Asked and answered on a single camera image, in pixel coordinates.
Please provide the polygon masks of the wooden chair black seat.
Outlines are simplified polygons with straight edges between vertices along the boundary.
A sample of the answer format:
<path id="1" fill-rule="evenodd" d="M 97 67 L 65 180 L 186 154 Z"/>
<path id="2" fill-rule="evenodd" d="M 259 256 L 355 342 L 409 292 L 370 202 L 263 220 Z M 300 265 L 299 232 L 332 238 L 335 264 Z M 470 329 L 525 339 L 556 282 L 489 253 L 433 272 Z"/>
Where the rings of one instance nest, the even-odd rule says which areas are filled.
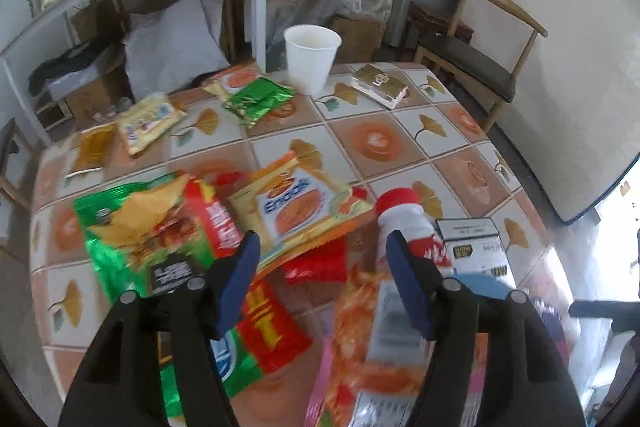
<path id="1" fill-rule="evenodd" d="M 424 58 L 427 58 L 435 64 L 433 72 L 443 68 L 446 72 L 450 72 L 454 78 L 471 81 L 490 92 L 495 102 L 492 103 L 482 126 L 483 131 L 488 134 L 503 109 L 513 102 L 516 78 L 520 75 L 530 52 L 532 52 L 537 37 L 547 38 L 548 30 L 512 0 L 485 1 L 532 28 L 526 45 L 511 72 L 473 48 L 469 43 L 454 36 L 460 25 L 466 0 L 459 0 L 445 35 L 427 35 L 419 40 L 416 52 L 414 52 L 414 61 L 421 64 Z"/>

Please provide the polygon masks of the gold cigarette box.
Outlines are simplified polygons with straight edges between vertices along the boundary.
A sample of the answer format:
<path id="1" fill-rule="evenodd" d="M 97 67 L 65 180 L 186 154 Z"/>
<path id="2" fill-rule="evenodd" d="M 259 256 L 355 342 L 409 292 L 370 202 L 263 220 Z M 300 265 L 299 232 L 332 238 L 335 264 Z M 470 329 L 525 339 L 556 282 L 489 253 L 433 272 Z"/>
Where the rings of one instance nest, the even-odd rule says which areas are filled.
<path id="1" fill-rule="evenodd" d="M 369 64 L 352 74 L 350 85 L 388 109 L 395 109 L 408 92 L 405 81 Z"/>

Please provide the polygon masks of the gold sachet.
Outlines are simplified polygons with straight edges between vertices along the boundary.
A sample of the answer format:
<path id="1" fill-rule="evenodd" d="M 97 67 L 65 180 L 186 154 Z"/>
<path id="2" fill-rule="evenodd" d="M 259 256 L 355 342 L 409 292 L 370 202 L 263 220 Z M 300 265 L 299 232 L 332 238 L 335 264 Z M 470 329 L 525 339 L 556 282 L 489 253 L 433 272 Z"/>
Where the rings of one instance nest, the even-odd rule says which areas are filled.
<path id="1" fill-rule="evenodd" d="M 101 170 L 106 164 L 108 153 L 111 152 L 115 133 L 114 122 L 100 124 L 81 132 L 77 157 L 65 178 L 72 179 L 75 176 Z"/>

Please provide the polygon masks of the yellow Enaak noodle packet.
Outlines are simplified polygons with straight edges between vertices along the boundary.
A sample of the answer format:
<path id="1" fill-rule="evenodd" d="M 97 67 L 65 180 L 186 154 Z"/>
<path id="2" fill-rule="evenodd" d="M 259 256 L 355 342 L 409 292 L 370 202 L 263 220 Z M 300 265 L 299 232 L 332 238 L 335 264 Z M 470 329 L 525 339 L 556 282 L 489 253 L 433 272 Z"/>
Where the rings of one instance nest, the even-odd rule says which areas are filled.
<path id="1" fill-rule="evenodd" d="M 357 230 L 372 219 L 372 204 L 354 189 L 288 152 L 252 172 L 228 197 L 244 231 L 260 239 L 256 277 Z"/>

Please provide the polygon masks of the red snack bag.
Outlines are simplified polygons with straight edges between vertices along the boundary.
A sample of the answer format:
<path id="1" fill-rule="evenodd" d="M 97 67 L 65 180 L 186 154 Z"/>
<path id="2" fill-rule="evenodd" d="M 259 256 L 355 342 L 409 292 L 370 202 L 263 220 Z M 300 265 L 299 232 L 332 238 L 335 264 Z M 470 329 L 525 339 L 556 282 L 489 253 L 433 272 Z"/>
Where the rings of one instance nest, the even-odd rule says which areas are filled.
<path id="1" fill-rule="evenodd" d="M 204 267 L 232 255 L 242 235 L 207 182 L 192 178 L 183 192 L 186 212 L 204 237 Z M 241 387 L 277 372 L 312 345 L 310 336 L 280 303 L 264 280 L 250 285 L 239 322 L 212 349 L 225 386 Z"/>

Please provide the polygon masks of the white paper cup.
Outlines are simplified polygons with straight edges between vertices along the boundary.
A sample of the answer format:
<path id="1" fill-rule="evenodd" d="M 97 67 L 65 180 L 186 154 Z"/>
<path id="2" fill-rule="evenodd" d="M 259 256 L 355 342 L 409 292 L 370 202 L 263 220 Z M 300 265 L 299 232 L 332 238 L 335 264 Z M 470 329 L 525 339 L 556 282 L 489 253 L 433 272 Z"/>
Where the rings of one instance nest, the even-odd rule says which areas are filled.
<path id="1" fill-rule="evenodd" d="M 291 86 L 301 94 L 316 95 L 326 85 L 341 36 L 318 25 L 295 25 L 283 34 L 286 69 Z"/>

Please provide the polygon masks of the green chip bag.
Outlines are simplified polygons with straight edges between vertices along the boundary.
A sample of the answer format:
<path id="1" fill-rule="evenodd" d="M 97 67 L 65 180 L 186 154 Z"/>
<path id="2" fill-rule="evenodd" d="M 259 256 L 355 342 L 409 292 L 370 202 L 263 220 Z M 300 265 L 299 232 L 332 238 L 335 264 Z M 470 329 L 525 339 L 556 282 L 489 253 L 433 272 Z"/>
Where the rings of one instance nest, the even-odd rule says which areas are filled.
<path id="1" fill-rule="evenodd" d="M 112 306 L 125 291 L 143 297 L 171 293 L 204 267 L 204 237 L 186 212 L 184 188 L 193 176 L 128 183 L 75 204 L 87 248 Z M 160 381 L 168 419 L 184 421 L 168 332 L 157 335 Z"/>

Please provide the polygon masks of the white charger cable box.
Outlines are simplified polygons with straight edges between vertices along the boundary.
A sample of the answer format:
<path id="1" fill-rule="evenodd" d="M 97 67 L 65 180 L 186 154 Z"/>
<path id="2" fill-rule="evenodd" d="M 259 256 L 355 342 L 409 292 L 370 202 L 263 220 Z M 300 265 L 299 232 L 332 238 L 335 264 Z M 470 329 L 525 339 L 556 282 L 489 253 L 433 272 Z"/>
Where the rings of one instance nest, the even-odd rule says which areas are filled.
<path id="1" fill-rule="evenodd" d="M 454 272 L 491 275 L 516 287 L 506 248 L 491 218 L 439 219 L 436 227 Z"/>

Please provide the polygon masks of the small green wrapper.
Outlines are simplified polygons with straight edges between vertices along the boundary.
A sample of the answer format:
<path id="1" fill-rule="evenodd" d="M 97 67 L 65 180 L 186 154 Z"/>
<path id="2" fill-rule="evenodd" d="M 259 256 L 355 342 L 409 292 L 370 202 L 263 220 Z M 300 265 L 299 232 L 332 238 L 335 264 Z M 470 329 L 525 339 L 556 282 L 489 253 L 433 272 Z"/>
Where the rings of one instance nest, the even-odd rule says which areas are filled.
<path id="1" fill-rule="evenodd" d="M 275 108 L 290 101 L 295 90 L 265 77 L 258 77 L 224 101 L 224 108 L 239 119 L 240 124 L 253 128 Z"/>

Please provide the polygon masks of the pink blue cracker bag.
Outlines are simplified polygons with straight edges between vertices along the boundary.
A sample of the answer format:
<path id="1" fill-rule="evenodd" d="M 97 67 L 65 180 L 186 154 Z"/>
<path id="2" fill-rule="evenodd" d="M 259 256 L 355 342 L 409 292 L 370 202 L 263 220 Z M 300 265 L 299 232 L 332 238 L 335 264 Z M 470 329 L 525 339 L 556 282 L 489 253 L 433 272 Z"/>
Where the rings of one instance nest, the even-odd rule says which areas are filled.
<path id="1" fill-rule="evenodd" d="M 405 426 L 435 345 L 411 327 L 390 273 L 350 271 L 333 310 L 307 426 Z"/>

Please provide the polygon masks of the yellow snack packet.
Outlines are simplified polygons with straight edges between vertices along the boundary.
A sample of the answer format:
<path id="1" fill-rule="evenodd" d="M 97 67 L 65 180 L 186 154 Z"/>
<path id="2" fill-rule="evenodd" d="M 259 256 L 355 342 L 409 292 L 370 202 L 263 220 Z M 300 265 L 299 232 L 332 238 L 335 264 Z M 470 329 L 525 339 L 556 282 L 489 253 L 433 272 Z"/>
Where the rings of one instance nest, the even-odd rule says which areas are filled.
<path id="1" fill-rule="evenodd" d="M 129 156 L 137 156 L 186 118 L 165 93 L 152 93 L 120 113 L 116 128 Z"/>

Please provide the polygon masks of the white red-capped milk bottle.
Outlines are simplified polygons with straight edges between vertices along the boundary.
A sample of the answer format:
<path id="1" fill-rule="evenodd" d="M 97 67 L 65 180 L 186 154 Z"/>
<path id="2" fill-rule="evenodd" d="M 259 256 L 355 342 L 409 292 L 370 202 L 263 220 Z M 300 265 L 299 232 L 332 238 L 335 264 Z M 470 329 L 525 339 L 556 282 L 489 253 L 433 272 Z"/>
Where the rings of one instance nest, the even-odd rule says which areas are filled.
<path id="1" fill-rule="evenodd" d="M 409 187 L 398 187 L 378 196 L 375 203 L 378 216 L 378 251 L 375 266 L 386 271 L 386 239 L 393 231 L 405 237 L 410 251 L 419 258 L 430 259 L 444 277 L 454 274 L 454 266 L 446 253 L 445 245 L 428 219 L 418 193 Z"/>

